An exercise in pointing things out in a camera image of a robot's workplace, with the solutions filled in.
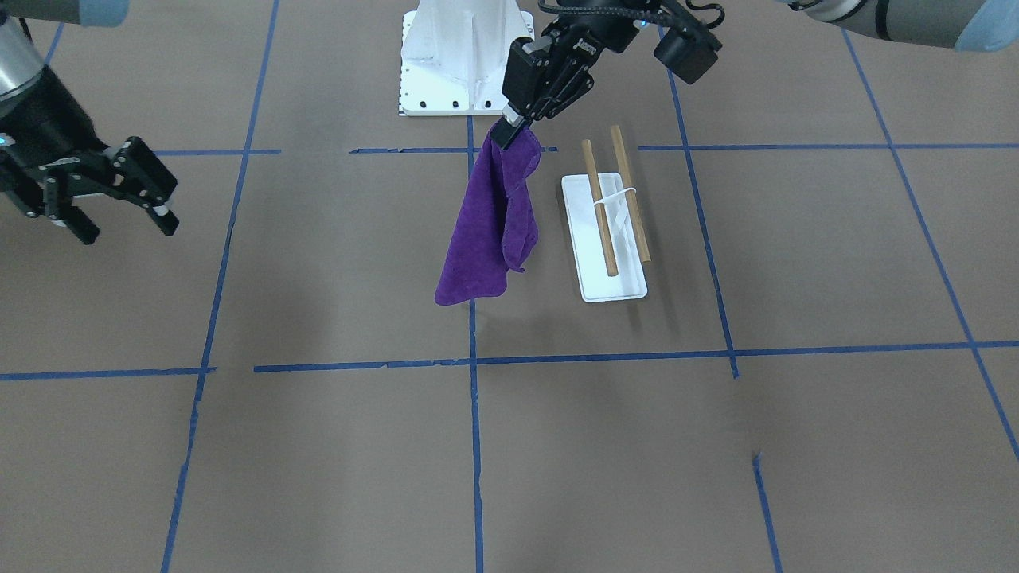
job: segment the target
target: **wooden stick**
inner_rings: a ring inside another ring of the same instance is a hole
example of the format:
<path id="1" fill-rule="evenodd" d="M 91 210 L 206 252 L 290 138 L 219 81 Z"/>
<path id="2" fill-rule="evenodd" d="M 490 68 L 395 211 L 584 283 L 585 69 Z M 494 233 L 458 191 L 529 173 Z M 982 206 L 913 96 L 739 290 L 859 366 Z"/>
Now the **wooden stick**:
<path id="1" fill-rule="evenodd" d="M 598 180 L 598 169 L 594 166 L 594 150 L 591 149 L 591 140 L 581 142 L 584 149 L 584 163 L 587 165 L 587 180 L 591 184 L 591 199 L 601 201 L 601 183 Z M 605 255 L 605 270 L 608 276 L 619 276 L 620 267 L 615 263 L 615 250 L 612 248 L 612 235 L 608 230 L 608 215 L 605 213 L 605 204 L 598 203 L 594 206 L 594 215 L 598 219 L 598 233 L 601 235 L 601 252 Z"/>
<path id="2" fill-rule="evenodd" d="M 623 175 L 623 189 L 634 187 L 633 175 L 630 172 L 630 159 L 627 149 L 623 146 L 623 132 L 619 125 L 612 125 L 612 145 L 615 147 L 615 161 L 620 164 L 620 174 Z M 630 208 L 630 220 L 634 223 L 634 239 L 637 240 L 637 253 L 642 263 L 651 262 L 651 251 L 647 247 L 647 236 L 644 233 L 644 217 L 640 214 L 637 194 L 627 192 L 627 207 Z"/>

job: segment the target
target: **purple cloth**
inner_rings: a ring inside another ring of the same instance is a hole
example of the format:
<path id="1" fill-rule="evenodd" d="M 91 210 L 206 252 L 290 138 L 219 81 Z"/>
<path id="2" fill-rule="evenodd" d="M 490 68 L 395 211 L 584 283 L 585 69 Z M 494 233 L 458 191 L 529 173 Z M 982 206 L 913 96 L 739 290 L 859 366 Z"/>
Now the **purple cloth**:
<path id="1" fill-rule="evenodd" d="M 474 164 L 467 195 L 449 241 L 435 302 L 455 305 L 506 291 L 506 272 L 521 265 L 538 243 L 527 177 L 538 168 L 541 144 L 530 128 L 503 151 L 488 133 Z"/>

